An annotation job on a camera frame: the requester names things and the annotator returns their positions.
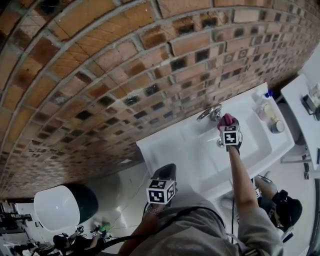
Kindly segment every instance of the white tile floor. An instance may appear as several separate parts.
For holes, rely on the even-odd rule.
[[[312,180],[304,180],[302,164],[280,164],[277,161],[269,168],[270,179],[278,189],[289,192],[293,198],[299,199],[303,206],[303,213],[295,225],[294,237],[286,244],[288,255],[299,256],[308,246],[313,228],[315,214],[315,185]],[[147,202],[146,181],[150,178],[144,163],[126,169],[124,171],[90,180],[86,185],[96,194],[99,202],[99,210],[91,219],[83,223],[84,233],[90,238],[94,220],[110,222],[110,232],[114,237],[123,237],[131,233],[139,225],[143,208]],[[232,212],[221,206],[220,201],[215,201],[221,217],[226,224],[226,231],[231,232]],[[234,225],[234,233],[237,234],[238,225]],[[35,227],[31,222],[26,231],[30,238],[40,242],[51,242],[54,233],[44,228]],[[63,232],[73,234],[75,229],[66,229]],[[121,244],[114,245],[106,250],[108,253],[117,253]]]

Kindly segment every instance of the chrome faucet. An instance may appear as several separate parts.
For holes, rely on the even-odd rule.
[[[207,108],[199,117],[196,119],[198,122],[200,122],[205,117],[209,117],[211,121],[214,122],[220,122],[221,120],[221,104],[216,104],[214,106],[211,106]]]

